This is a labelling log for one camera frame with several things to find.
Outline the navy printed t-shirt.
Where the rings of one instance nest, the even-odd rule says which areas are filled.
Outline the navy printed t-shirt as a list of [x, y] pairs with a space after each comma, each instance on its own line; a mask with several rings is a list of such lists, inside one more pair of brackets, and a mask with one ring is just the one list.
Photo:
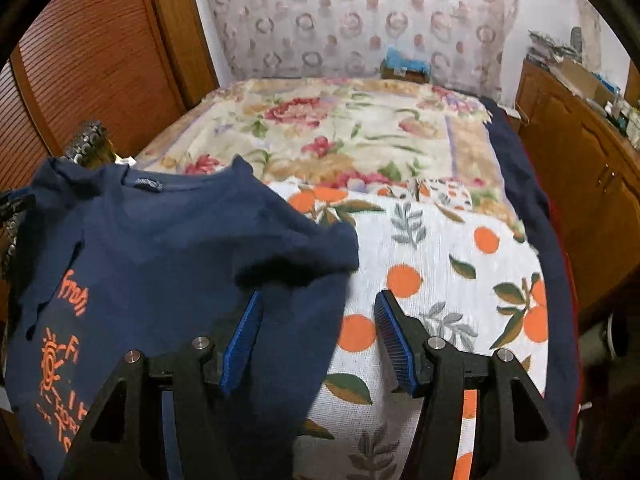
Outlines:
[[52, 158], [30, 184], [9, 300], [6, 390], [27, 452], [55, 478], [126, 352], [175, 351], [253, 292], [264, 315], [228, 421], [243, 479], [288, 479], [341, 330], [358, 238], [319, 226], [243, 159], [209, 176]]

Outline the navy blanket at bedside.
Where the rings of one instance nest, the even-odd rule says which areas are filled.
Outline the navy blanket at bedside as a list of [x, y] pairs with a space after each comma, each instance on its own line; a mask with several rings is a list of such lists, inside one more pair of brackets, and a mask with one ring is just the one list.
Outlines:
[[546, 403], [570, 448], [575, 444], [578, 398], [582, 388], [577, 342], [576, 301], [564, 247], [552, 224], [554, 209], [544, 194], [518, 134], [499, 105], [482, 96], [491, 114], [487, 130], [504, 180], [506, 198], [524, 223], [538, 252], [549, 315]]

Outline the white orange-print bed sheet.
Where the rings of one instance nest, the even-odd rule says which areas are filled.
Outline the white orange-print bed sheet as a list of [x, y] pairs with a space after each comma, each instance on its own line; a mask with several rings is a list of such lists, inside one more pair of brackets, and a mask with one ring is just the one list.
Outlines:
[[375, 326], [374, 300], [383, 289], [427, 333], [461, 351], [510, 350], [544, 388], [544, 274], [535, 249], [504, 222], [293, 182], [278, 183], [276, 191], [320, 226], [350, 224], [359, 243], [328, 374], [294, 444], [296, 478], [396, 479], [404, 468], [422, 403], [399, 389]]

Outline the wooden sideboard cabinet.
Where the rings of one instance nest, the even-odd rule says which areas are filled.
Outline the wooden sideboard cabinet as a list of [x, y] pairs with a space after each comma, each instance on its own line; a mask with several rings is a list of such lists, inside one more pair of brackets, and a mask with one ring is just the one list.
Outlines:
[[525, 61], [518, 130], [554, 206], [579, 305], [590, 308], [639, 269], [639, 157], [552, 73]]

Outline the floral beige bed quilt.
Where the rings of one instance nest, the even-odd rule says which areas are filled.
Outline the floral beige bed quilt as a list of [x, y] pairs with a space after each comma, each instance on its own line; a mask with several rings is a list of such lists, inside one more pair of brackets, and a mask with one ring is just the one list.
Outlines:
[[506, 197], [477, 96], [384, 79], [250, 79], [210, 92], [136, 157], [146, 170], [212, 174], [236, 156], [288, 181], [438, 203], [525, 226]]

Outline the open cardboard box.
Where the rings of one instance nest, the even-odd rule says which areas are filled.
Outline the open cardboard box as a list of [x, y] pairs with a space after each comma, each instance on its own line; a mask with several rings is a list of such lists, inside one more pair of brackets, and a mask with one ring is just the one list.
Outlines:
[[560, 64], [560, 73], [584, 99], [596, 102], [600, 107], [606, 107], [608, 102], [614, 103], [615, 94], [582, 64], [564, 58]]

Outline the box with blue cloth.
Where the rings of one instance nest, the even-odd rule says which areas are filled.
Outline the box with blue cloth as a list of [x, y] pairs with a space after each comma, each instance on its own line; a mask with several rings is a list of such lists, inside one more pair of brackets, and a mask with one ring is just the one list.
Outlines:
[[428, 84], [431, 80], [431, 66], [425, 61], [406, 58], [396, 48], [389, 47], [381, 63], [380, 74], [382, 79]]

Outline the stack of papers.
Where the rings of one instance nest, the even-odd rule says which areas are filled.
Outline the stack of papers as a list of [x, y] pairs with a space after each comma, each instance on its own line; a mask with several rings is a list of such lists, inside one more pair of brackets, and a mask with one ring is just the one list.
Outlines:
[[578, 64], [582, 62], [582, 54], [570, 44], [556, 41], [544, 32], [530, 30], [530, 45], [527, 49], [527, 58], [538, 64], [561, 64], [565, 60]]

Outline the wooden louvered wardrobe door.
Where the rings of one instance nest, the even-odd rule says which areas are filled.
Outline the wooden louvered wardrobe door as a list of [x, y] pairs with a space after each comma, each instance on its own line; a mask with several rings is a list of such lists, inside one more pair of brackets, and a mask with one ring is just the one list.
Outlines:
[[196, 0], [1, 0], [2, 188], [89, 120], [137, 155], [217, 84]]

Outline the beige side curtain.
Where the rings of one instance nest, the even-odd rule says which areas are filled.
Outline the beige side curtain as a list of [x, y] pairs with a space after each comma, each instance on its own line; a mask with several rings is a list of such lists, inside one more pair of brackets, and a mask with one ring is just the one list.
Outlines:
[[575, 0], [582, 31], [582, 64], [598, 70], [602, 62], [600, 14], [589, 0]]

